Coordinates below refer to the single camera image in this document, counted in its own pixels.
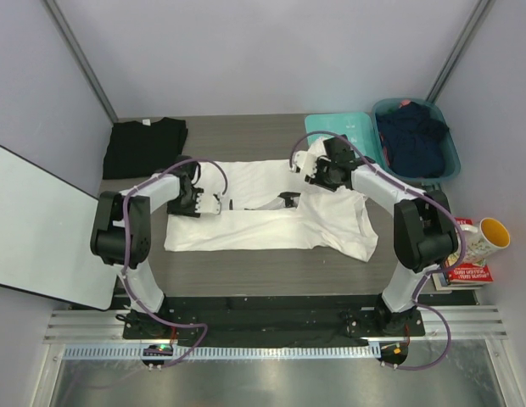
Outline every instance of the white mug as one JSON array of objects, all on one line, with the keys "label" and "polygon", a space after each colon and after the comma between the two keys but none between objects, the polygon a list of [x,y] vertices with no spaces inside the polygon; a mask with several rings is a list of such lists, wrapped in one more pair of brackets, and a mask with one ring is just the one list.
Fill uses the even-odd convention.
[{"label": "white mug", "polygon": [[497,219],[483,218],[476,226],[461,225],[461,228],[467,239],[463,263],[477,263],[510,245],[510,233]]}]

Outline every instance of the whiteboard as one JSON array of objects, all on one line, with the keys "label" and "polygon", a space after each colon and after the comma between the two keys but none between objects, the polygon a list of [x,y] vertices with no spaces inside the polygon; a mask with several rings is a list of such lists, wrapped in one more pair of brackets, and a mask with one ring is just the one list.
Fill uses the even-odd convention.
[{"label": "whiteboard", "polygon": [[121,118],[425,98],[476,0],[56,0]]},{"label": "whiteboard", "polygon": [[90,251],[97,203],[0,147],[0,284],[107,309],[116,274]]}]

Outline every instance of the book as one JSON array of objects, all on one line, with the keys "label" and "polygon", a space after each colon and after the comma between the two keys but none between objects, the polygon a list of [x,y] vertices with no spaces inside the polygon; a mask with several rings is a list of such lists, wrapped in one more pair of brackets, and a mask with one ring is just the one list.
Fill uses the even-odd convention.
[{"label": "book", "polygon": [[[468,218],[456,218],[459,225],[472,225],[473,220]],[[457,262],[459,251],[453,253],[445,261],[445,267]],[[473,290],[493,282],[490,268],[485,260],[478,263],[463,263],[454,270],[446,273],[433,274],[434,287],[437,291]]]}]

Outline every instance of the white wall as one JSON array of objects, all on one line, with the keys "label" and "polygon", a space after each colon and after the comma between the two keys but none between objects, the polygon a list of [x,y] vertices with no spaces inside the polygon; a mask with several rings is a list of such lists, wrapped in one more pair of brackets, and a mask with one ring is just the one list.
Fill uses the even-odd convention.
[{"label": "white wall", "polygon": [[119,117],[424,98],[474,0],[58,0]]},{"label": "white wall", "polygon": [[[0,0],[0,144],[96,193],[109,132],[41,3]],[[55,306],[0,288],[0,406],[29,404]]]},{"label": "white wall", "polygon": [[498,305],[526,383],[526,0],[500,0],[438,100],[462,162],[445,185],[458,215],[494,216],[512,245],[490,259]]}]

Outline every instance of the purple cable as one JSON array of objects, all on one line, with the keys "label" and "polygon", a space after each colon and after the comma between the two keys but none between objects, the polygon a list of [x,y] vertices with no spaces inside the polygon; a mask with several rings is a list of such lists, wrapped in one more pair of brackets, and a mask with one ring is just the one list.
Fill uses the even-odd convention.
[{"label": "purple cable", "polygon": [[434,360],[433,362],[428,363],[426,365],[420,365],[420,366],[397,366],[397,365],[391,365],[390,363],[386,363],[385,364],[388,367],[392,367],[394,369],[399,369],[399,370],[402,370],[402,371],[423,371],[425,369],[428,369],[430,367],[433,367],[433,366],[437,365],[439,362],[441,362],[446,357],[446,355],[450,351],[450,346],[451,346],[450,325],[446,321],[445,317],[438,310],[436,310],[433,307],[429,307],[428,305],[422,305],[422,304],[418,303],[417,302],[417,297],[419,296],[419,293],[422,291],[423,286],[425,286],[425,283],[427,282],[427,280],[428,280],[430,275],[436,274],[436,273],[447,273],[447,272],[450,272],[450,271],[454,270],[457,265],[460,265],[462,263],[463,259],[465,258],[465,252],[466,252],[465,233],[463,232],[463,230],[461,229],[461,227],[457,223],[456,218],[450,213],[450,211],[448,211],[440,203],[435,202],[433,199],[431,199],[429,197],[426,197],[425,195],[419,193],[418,191],[414,191],[414,190],[410,189],[409,187],[405,187],[400,182],[395,180],[393,177],[388,176],[387,174],[385,174],[382,171],[378,170],[374,165],[372,165],[372,163],[367,158],[365,158],[365,156],[361,153],[361,151],[359,151],[359,149],[354,144],[352,144],[350,142],[350,140],[348,140],[348,138],[343,137],[343,136],[339,135],[338,133],[333,133],[332,131],[311,131],[310,133],[307,133],[304,136],[302,136],[294,144],[294,147],[291,150],[291,154],[289,155],[289,166],[290,167],[293,167],[294,154],[297,151],[297,147],[307,137],[310,137],[310,136],[313,136],[313,135],[316,135],[316,134],[322,134],[322,135],[327,135],[327,136],[338,138],[341,142],[345,143],[352,150],[354,150],[354,152],[361,158],[361,161],[363,161],[363,164],[366,164],[368,166],[368,168],[370,168],[372,170],[372,172],[374,172],[374,174],[376,174],[380,178],[384,179],[386,182],[388,182],[392,186],[399,188],[401,191],[409,193],[412,196],[414,196],[416,198],[420,198],[423,201],[427,202],[428,204],[433,205],[446,218],[448,218],[451,221],[451,223],[453,224],[453,226],[455,227],[455,229],[457,231],[457,234],[459,235],[459,240],[461,241],[461,247],[460,247],[460,250],[459,250],[459,258],[457,259],[457,261],[453,265],[450,265],[450,266],[446,267],[445,269],[437,269],[437,270],[427,271],[425,273],[425,275],[422,277],[422,279],[420,280],[420,282],[417,284],[416,288],[414,289],[414,292],[412,293],[412,302],[417,307],[433,311],[442,320],[442,322],[444,323],[444,327],[445,327],[446,335],[447,335],[447,341],[446,341],[446,346],[445,346],[444,351],[442,352],[442,354],[436,360]]},{"label": "purple cable", "polygon": [[[226,175],[225,171],[215,161],[212,161],[211,159],[185,159],[185,160],[183,160],[183,161],[181,161],[179,163],[176,163],[176,164],[170,166],[165,171],[160,173],[158,176],[154,176],[152,178],[149,178],[146,181],[134,186],[133,189],[131,189],[125,195],[124,201],[123,201],[123,205],[122,205],[123,217],[124,217],[124,225],[125,225],[125,229],[126,229],[126,251],[125,251],[125,254],[124,254],[124,266],[122,267],[120,273],[121,273],[121,275],[123,277],[123,278],[121,278],[121,280],[123,281],[124,287],[126,288],[127,295],[129,295],[129,298],[132,301],[134,301],[135,303],[137,303],[137,305],[139,307],[141,307],[144,310],[144,312],[146,312],[151,318],[153,318],[154,320],[158,321],[159,323],[161,323],[163,325],[172,326],[172,327],[181,328],[181,329],[203,328],[203,333],[199,336],[199,339],[197,339],[197,341],[195,341],[193,346],[190,349],[188,349],[186,353],[184,353],[179,358],[176,358],[174,360],[171,360],[171,361],[163,364],[161,366],[162,368],[166,368],[166,367],[171,367],[171,366],[177,365],[178,363],[180,363],[181,361],[186,359],[201,344],[201,342],[203,342],[203,339],[206,336],[206,332],[208,331],[208,326],[206,324],[204,324],[204,323],[200,323],[200,324],[176,324],[174,322],[166,321],[166,320],[164,320],[162,318],[159,318],[139,298],[137,298],[137,295],[133,292],[132,287],[129,284],[129,280],[127,278],[127,268],[129,267],[129,261],[131,259],[131,251],[129,249],[131,247],[131,225],[129,223],[128,204],[129,204],[129,199],[131,199],[131,197],[135,193],[137,193],[138,191],[144,189],[148,185],[153,184],[157,180],[160,180],[161,178],[163,178],[167,174],[171,173],[173,170],[175,170],[175,169],[177,169],[177,168],[179,168],[179,167],[181,167],[181,166],[183,166],[185,164],[189,164],[189,163],[193,163],[193,162],[210,163],[210,164],[214,165],[221,172],[221,174],[223,175],[223,180],[225,182],[225,187],[224,187],[223,193],[227,192],[227,188],[229,187],[229,181],[227,180],[227,175]],[[138,372],[139,371],[132,371],[132,372],[126,374],[125,376],[121,377],[120,379],[118,379],[117,381],[115,381],[115,382],[113,382],[111,384],[107,384],[107,385],[86,385],[85,387],[91,388],[91,389],[94,389],[94,390],[106,390],[108,388],[112,388],[112,387],[117,386],[121,382],[125,381],[125,379],[128,379],[131,376],[134,376]],[[62,400],[61,400],[59,405],[64,405],[65,404],[65,402],[67,401],[67,399],[70,396],[70,393],[74,389],[75,384],[79,380],[80,380],[80,373],[75,375],[75,377],[71,381],[71,383],[70,383],[69,387],[67,388],[67,390],[65,392],[65,395],[62,398]]]}]

